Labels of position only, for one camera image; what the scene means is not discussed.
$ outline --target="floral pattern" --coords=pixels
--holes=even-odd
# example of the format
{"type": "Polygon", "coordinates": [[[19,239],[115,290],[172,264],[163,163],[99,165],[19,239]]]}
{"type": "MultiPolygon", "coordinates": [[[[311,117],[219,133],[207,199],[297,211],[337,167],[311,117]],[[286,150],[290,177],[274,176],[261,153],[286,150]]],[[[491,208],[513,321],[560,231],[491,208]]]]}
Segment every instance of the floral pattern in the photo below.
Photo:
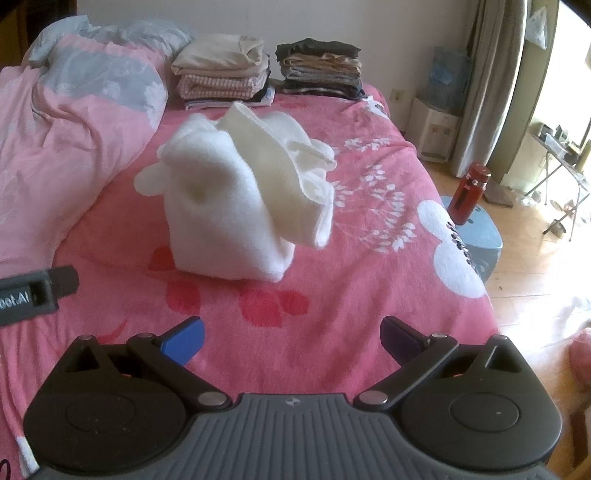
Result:
{"type": "Polygon", "coordinates": [[[341,181],[335,181],[332,185],[335,187],[336,207],[333,225],[345,235],[381,254],[397,252],[417,237],[413,223],[399,223],[406,210],[405,194],[388,181],[381,164],[368,165],[355,186],[345,185],[341,181]],[[364,215],[359,214],[361,210],[371,213],[362,225],[345,220],[351,217],[363,218],[364,215]]]}

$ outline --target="folded beige fabric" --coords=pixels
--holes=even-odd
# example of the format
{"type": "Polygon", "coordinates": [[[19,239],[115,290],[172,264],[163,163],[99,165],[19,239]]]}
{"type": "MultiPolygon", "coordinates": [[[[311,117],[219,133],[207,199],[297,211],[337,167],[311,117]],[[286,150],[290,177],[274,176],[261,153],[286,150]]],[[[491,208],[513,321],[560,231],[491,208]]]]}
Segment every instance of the folded beige fabric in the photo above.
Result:
{"type": "Polygon", "coordinates": [[[176,75],[254,77],[269,66],[260,38],[245,35],[200,35],[176,58],[176,75]]]}
{"type": "Polygon", "coordinates": [[[360,73],[361,62],[357,59],[325,53],[321,57],[296,53],[287,57],[281,64],[285,67],[306,67],[335,73],[360,73]]]}
{"type": "Polygon", "coordinates": [[[183,75],[178,83],[178,94],[184,100],[200,98],[234,98],[250,100],[265,86],[268,72],[258,77],[212,78],[196,75],[183,75]]]}

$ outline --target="pink bedsheet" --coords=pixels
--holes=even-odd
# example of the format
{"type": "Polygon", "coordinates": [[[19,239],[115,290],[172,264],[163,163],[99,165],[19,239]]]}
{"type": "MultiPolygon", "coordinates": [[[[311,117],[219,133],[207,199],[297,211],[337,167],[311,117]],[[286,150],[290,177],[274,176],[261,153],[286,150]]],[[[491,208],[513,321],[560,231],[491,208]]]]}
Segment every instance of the pink bedsheet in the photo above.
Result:
{"type": "MultiPolygon", "coordinates": [[[[277,95],[271,107],[257,110],[289,113],[310,138],[337,152],[337,169],[328,175],[336,188],[329,245],[297,247],[278,284],[220,281],[174,268],[162,197],[141,196],[133,185],[190,115],[165,112],[139,159],[103,190],[56,253],[54,265],[78,270],[78,293],[63,299],[57,314],[0,333],[0,395],[10,429],[0,432],[0,445],[12,446],[13,465],[27,405],[84,333],[121,343],[199,315],[206,342],[188,367],[235,397],[358,393],[397,368],[379,343],[380,321],[389,314],[464,343],[483,343],[496,332],[484,286],[435,186],[376,104],[384,103],[382,96],[367,91],[373,98],[360,102],[277,95]]],[[[223,111],[206,113],[218,118],[223,111]]]]}

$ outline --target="white towel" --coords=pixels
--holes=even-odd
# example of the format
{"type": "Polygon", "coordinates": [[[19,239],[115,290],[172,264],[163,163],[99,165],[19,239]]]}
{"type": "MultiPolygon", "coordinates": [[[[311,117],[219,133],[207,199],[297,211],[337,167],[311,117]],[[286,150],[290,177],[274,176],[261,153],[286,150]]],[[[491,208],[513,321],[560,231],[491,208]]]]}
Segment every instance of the white towel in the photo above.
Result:
{"type": "Polygon", "coordinates": [[[135,179],[164,194],[177,268],[211,277],[279,281],[295,243],[326,245],[332,149],[284,113],[259,119],[235,103],[222,119],[192,115],[135,179]]]}

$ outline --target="wooden floor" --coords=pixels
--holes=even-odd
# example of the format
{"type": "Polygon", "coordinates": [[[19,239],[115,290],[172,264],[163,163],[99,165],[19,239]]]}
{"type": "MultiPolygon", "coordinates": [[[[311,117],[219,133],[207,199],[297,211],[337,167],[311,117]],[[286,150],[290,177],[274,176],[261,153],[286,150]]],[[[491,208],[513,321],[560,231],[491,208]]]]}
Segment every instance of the wooden floor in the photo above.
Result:
{"type": "MultiPolygon", "coordinates": [[[[426,168],[439,193],[453,195],[457,180],[440,165],[426,168]]],[[[561,216],[549,203],[507,208],[482,200],[481,206],[504,244],[486,289],[502,333],[519,347],[563,414],[563,435],[548,466],[564,477],[573,470],[569,417],[591,400],[574,380],[568,358],[571,338],[591,320],[590,304],[584,299],[591,297],[591,223],[577,222],[569,243],[568,236],[542,235],[550,221],[561,216]]],[[[572,223],[564,224],[570,233],[572,223]]]]}

